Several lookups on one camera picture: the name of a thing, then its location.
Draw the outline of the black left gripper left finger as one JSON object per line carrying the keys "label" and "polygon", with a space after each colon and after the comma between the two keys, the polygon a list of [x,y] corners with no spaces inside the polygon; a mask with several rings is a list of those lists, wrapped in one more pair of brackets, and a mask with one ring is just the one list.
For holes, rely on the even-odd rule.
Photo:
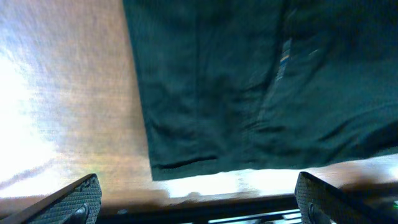
{"label": "black left gripper left finger", "polygon": [[88,174],[41,201],[1,220],[3,224],[94,224],[102,191],[96,174]]}

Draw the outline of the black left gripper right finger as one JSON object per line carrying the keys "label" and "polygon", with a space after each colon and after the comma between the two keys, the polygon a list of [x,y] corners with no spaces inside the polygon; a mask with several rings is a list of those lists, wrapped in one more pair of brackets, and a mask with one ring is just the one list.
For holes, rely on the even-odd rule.
{"label": "black left gripper right finger", "polygon": [[300,172],[295,199],[304,224],[388,223],[389,217],[308,172]]}

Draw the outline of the black shorts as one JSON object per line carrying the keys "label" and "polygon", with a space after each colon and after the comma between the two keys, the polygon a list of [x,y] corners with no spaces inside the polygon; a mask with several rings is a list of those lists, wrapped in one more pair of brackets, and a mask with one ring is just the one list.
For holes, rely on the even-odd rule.
{"label": "black shorts", "polygon": [[397,152],[397,2],[124,1],[154,180]]}

